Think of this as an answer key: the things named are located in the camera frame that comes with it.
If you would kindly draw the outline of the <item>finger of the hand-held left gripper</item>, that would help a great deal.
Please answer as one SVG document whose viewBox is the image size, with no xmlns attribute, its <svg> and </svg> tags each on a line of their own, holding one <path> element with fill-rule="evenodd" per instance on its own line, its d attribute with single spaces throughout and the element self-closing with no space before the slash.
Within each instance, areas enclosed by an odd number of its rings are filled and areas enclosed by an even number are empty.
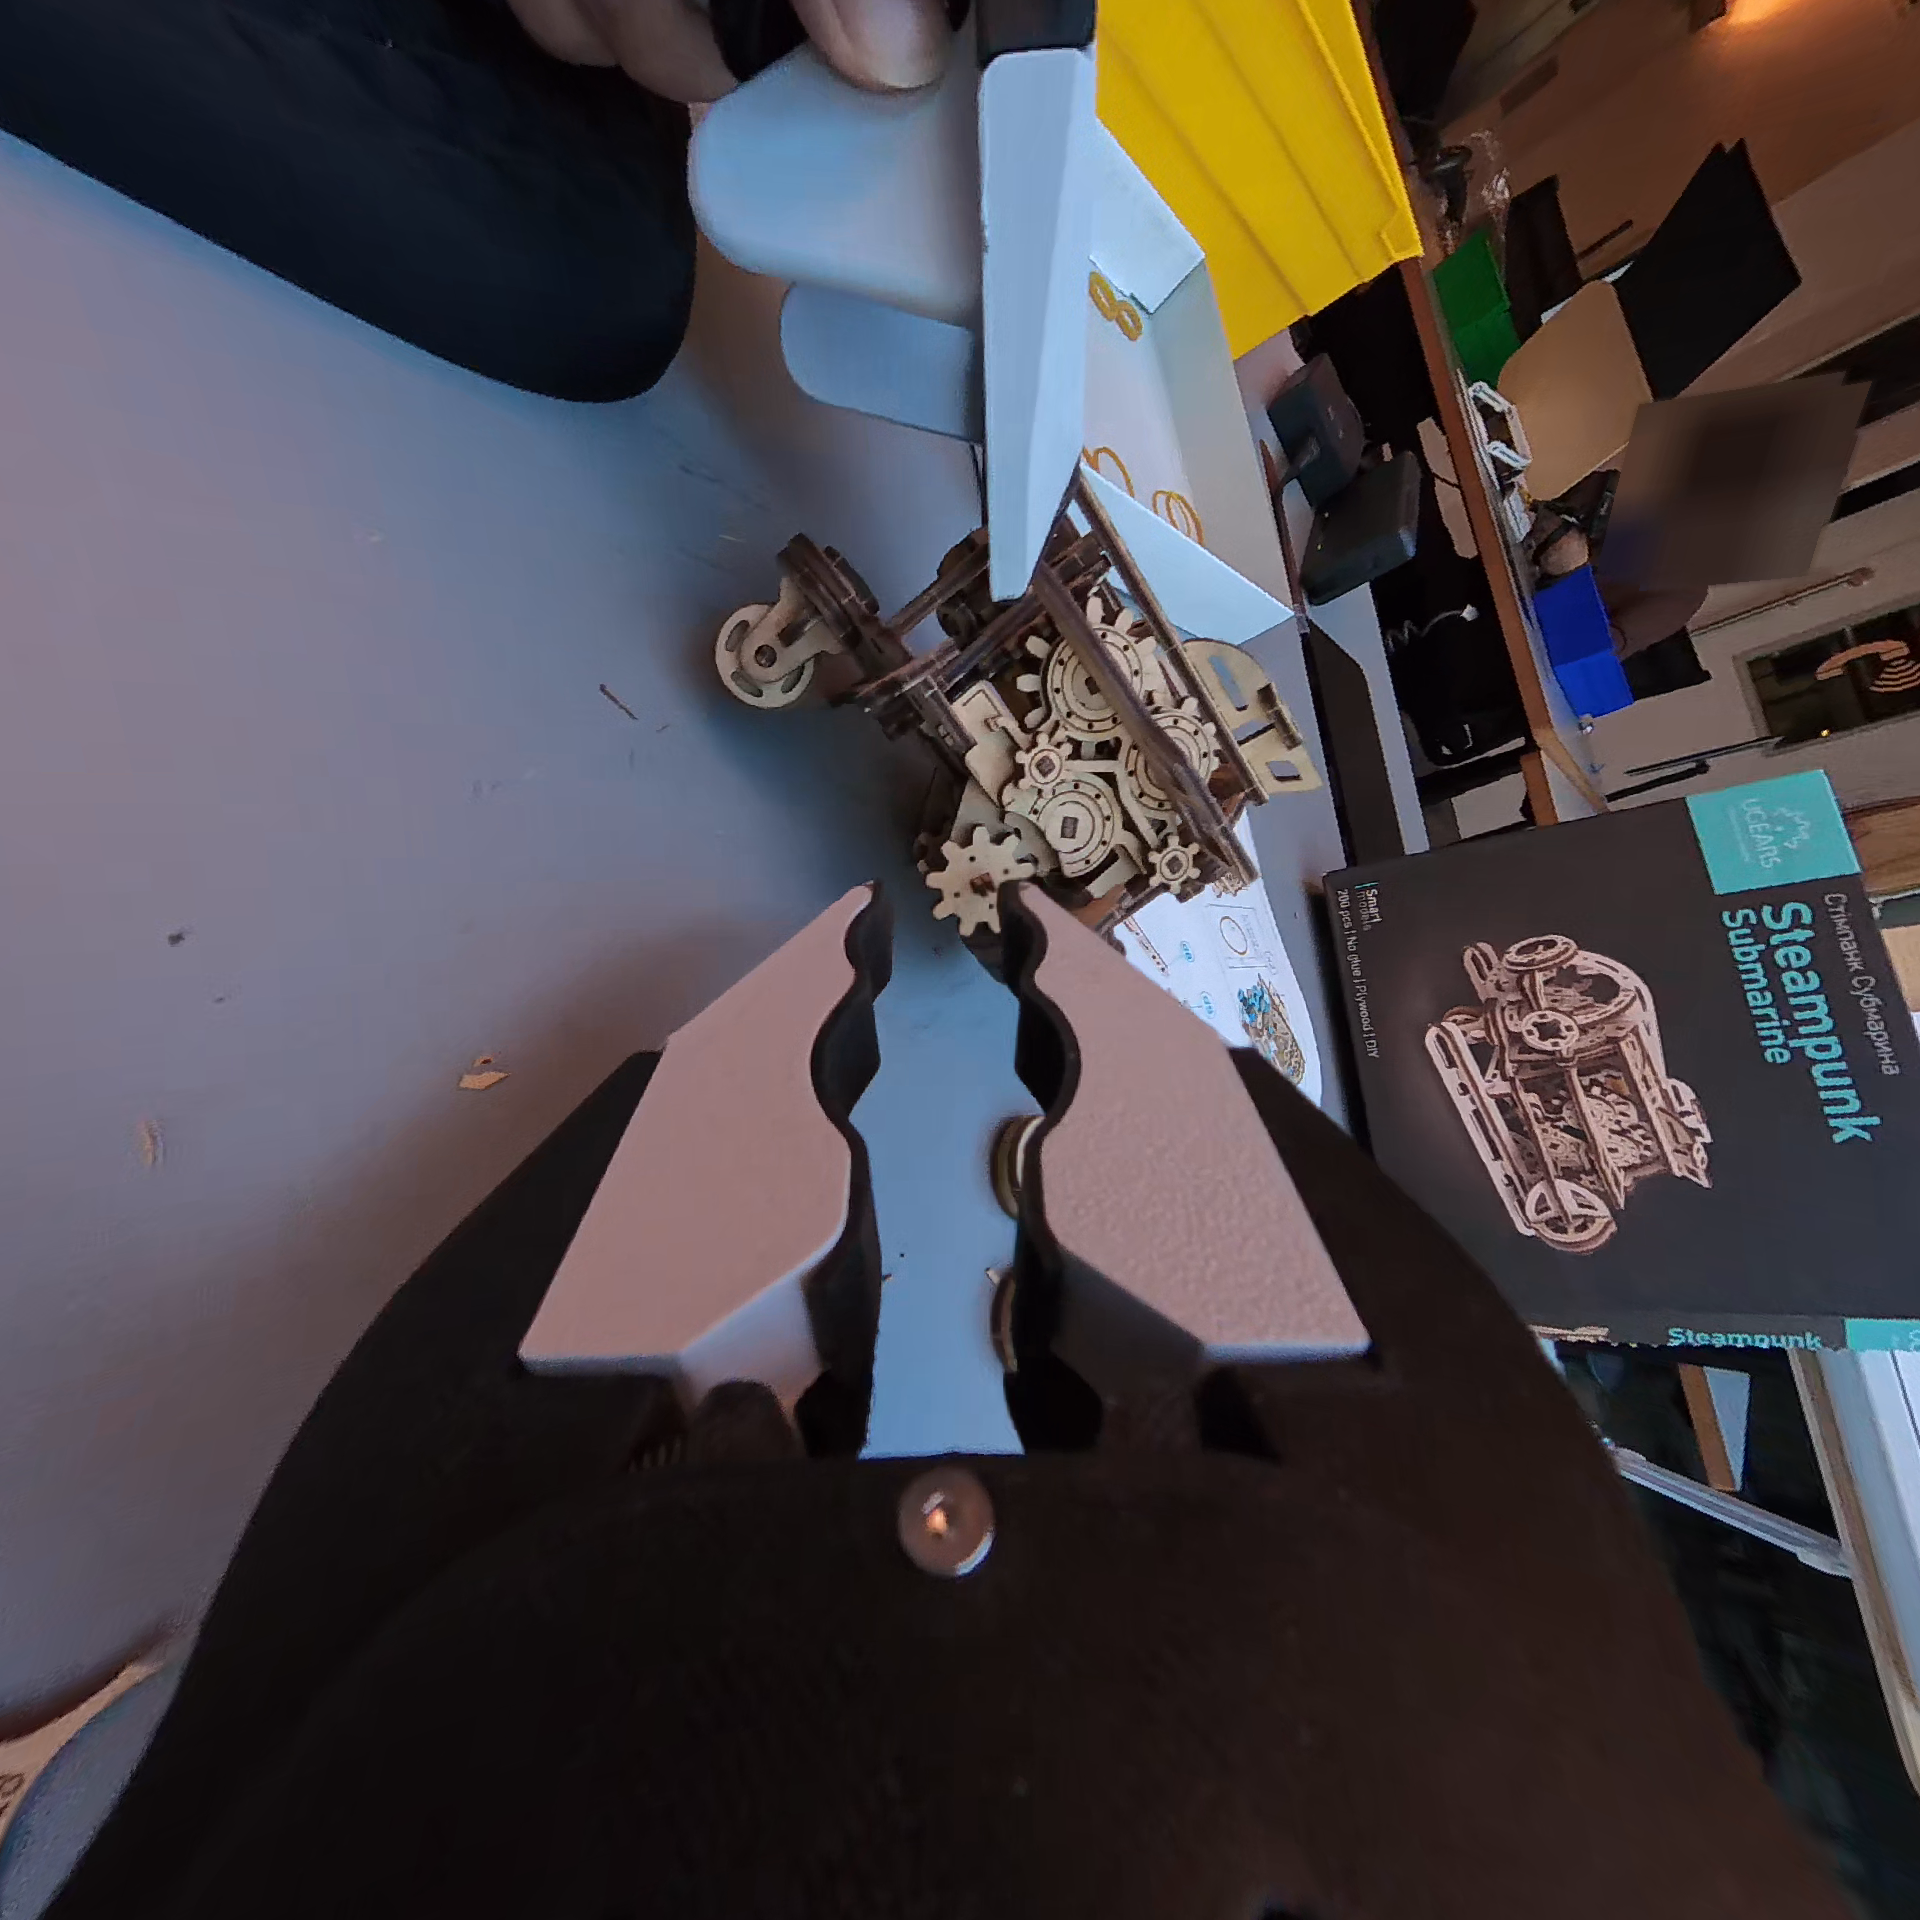
<svg viewBox="0 0 1920 1920">
<path fill-rule="evenodd" d="M 1094 91 L 1091 49 L 981 57 L 982 448 L 1002 603 L 1028 591 L 1081 465 Z"/>
</svg>

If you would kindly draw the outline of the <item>black box-shaped device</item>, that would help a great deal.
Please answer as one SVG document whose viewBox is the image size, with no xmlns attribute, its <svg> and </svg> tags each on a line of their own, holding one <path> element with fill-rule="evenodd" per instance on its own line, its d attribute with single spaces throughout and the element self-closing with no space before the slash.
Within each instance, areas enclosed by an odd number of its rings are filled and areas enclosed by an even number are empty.
<svg viewBox="0 0 1920 1920">
<path fill-rule="evenodd" d="M 1418 557 L 1427 469 L 1418 448 L 1401 448 L 1355 473 L 1311 517 L 1300 563 L 1303 599 L 1327 607 L 1372 587 Z"/>
<path fill-rule="evenodd" d="M 1314 511 L 1323 511 L 1361 473 L 1365 428 L 1332 362 L 1317 352 L 1267 405 L 1282 469 Z"/>
</svg>

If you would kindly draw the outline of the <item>white cardboard tray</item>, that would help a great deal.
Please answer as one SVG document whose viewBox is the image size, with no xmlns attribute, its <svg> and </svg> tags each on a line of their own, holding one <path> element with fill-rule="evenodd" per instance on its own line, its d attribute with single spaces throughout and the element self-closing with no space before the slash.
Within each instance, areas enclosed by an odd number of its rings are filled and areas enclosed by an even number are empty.
<svg viewBox="0 0 1920 1920">
<path fill-rule="evenodd" d="M 1105 125 L 1091 271 L 1142 308 L 1129 344 L 1089 301 L 1084 445 L 1114 445 L 1135 481 L 1127 497 L 1081 455 L 1091 493 L 1172 628 L 1247 645 L 1287 627 L 1281 533 L 1205 252 Z M 1207 544 L 1151 515 L 1156 489 L 1188 493 Z"/>
</svg>

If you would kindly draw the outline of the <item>wooden background desk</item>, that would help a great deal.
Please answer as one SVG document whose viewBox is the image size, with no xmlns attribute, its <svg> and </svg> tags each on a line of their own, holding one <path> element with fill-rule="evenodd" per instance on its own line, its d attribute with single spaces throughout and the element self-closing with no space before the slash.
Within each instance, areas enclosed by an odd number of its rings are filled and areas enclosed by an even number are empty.
<svg viewBox="0 0 1920 1920">
<path fill-rule="evenodd" d="M 1607 797 L 1582 743 L 1577 717 L 1553 677 L 1553 663 L 1531 603 L 1524 549 L 1508 533 L 1498 473 L 1479 442 L 1479 415 L 1471 410 L 1431 277 L 1420 258 L 1403 258 L 1391 271 L 1407 301 L 1411 324 L 1422 348 L 1431 384 L 1434 416 L 1446 442 L 1460 506 L 1471 529 L 1479 563 L 1493 596 L 1493 619 L 1518 683 L 1524 714 L 1521 777 L 1531 820 L 1559 826 L 1607 811 Z"/>
</svg>

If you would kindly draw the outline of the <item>black model kit box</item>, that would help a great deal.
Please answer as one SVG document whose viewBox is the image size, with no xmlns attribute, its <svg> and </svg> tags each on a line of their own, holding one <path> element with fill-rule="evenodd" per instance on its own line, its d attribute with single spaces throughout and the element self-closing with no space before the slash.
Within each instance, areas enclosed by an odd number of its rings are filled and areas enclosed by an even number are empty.
<svg viewBox="0 0 1920 1920">
<path fill-rule="evenodd" d="M 1916 1354 L 1918 1050 L 1823 773 L 1325 875 L 1382 1170 L 1555 1340 Z"/>
</svg>

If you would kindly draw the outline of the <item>beige chair back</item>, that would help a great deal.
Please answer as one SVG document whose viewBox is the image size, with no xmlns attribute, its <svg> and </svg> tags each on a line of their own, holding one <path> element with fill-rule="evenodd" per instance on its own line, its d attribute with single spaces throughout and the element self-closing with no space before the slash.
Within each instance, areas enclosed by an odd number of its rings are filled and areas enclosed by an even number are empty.
<svg viewBox="0 0 1920 1920">
<path fill-rule="evenodd" d="M 1531 498 L 1618 469 L 1650 388 L 1614 284 L 1590 282 L 1561 304 L 1503 364 L 1498 391 L 1527 437 Z"/>
</svg>

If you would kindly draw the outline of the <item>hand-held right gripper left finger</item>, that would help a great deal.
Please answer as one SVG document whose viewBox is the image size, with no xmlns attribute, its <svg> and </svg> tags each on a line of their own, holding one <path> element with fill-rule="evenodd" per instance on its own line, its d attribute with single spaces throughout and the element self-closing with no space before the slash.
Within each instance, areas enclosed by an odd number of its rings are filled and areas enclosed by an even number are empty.
<svg viewBox="0 0 1920 1920">
<path fill-rule="evenodd" d="M 661 1047 L 518 1340 L 543 1377 L 650 1377 L 681 1407 L 745 1383 L 798 1407 L 831 1370 L 826 1269 L 854 1223 L 854 1140 L 821 1045 L 889 957 L 875 882 L 831 901 Z"/>
</svg>

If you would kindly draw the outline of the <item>black quilted cushion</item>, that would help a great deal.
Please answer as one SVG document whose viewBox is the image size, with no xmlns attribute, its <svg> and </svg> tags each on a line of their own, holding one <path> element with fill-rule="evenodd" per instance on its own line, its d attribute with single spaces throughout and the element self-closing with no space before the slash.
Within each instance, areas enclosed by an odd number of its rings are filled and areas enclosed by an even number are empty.
<svg viewBox="0 0 1920 1920">
<path fill-rule="evenodd" d="M 4 3 L 2 122 L 522 394 L 635 397 L 687 332 L 684 109 L 539 51 L 507 4 Z"/>
</svg>

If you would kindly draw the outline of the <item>person's left hand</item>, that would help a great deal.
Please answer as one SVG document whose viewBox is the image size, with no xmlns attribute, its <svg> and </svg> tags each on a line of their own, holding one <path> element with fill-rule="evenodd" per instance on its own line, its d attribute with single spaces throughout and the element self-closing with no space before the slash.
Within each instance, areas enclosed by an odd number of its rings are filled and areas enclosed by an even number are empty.
<svg viewBox="0 0 1920 1920">
<path fill-rule="evenodd" d="M 509 15 L 555 59 L 619 71 L 676 106 L 713 106 L 737 87 L 717 4 L 509 3 Z M 803 40 L 843 81 L 909 91 L 943 74 L 954 34 L 941 3 L 794 3 Z"/>
</svg>

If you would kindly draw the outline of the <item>wooden mechanical model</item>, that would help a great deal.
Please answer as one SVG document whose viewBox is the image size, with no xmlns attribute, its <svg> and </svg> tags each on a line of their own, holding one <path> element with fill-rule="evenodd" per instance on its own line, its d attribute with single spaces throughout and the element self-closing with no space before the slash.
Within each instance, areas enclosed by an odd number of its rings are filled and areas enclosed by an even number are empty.
<svg viewBox="0 0 1920 1920">
<path fill-rule="evenodd" d="M 1257 881 L 1242 840 L 1252 807 L 1321 789 L 1308 739 L 1260 661 L 1188 633 L 1146 573 L 1146 533 L 1084 469 L 1030 584 L 990 586 L 985 529 L 885 616 L 831 547 L 791 537 L 770 603 L 713 643 L 722 688 L 757 711 L 817 685 L 913 737 L 935 781 L 916 840 L 932 917 L 1002 972 L 1002 892 L 1034 882 L 1115 944 L 1115 927 L 1171 898 Z"/>
</svg>

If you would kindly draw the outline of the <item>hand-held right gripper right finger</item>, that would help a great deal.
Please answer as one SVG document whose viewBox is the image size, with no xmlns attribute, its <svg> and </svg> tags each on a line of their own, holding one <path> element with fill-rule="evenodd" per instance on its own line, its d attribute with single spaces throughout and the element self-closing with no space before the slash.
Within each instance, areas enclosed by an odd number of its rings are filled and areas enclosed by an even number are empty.
<svg viewBox="0 0 1920 1920">
<path fill-rule="evenodd" d="M 1242 1057 L 1035 882 L 999 892 L 1015 1069 L 1045 1115 L 1012 1269 L 1022 1365 L 1108 1404 L 1372 1337 Z"/>
</svg>

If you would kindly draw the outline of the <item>illustrated instruction booklet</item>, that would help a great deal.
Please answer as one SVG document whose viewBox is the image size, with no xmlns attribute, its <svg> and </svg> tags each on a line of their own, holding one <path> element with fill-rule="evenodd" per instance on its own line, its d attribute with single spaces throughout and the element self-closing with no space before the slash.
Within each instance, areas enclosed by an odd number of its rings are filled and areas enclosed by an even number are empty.
<svg viewBox="0 0 1920 1920">
<path fill-rule="evenodd" d="M 1305 996 L 1263 885 L 1142 906 L 1115 928 L 1129 965 L 1164 988 L 1226 1045 L 1251 1050 L 1310 1101 L 1323 1065 Z"/>
</svg>

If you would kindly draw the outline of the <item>yellow plastic bin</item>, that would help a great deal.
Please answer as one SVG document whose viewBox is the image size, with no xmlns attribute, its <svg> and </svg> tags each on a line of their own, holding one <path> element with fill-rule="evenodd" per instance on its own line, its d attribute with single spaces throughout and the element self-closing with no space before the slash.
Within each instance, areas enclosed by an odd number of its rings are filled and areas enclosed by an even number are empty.
<svg viewBox="0 0 1920 1920">
<path fill-rule="evenodd" d="M 1233 357 L 1425 253 L 1348 3 L 1099 3 L 1106 131 L 1202 250 Z"/>
</svg>

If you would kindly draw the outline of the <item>green plastic bin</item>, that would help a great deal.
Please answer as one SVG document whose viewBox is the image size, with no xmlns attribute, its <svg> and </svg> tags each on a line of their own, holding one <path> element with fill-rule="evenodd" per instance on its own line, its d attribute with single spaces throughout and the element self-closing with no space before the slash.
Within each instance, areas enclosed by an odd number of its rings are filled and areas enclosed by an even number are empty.
<svg viewBox="0 0 1920 1920">
<path fill-rule="evenodd" d="M 1467 234 L 1431 271 L 1431 289 L 1463 375 L 1470 383 L 1498 387 L 1503 364 L 1521 349 L 1521 337 L 1493 234 L 1489 228 Z"/>
</svg>

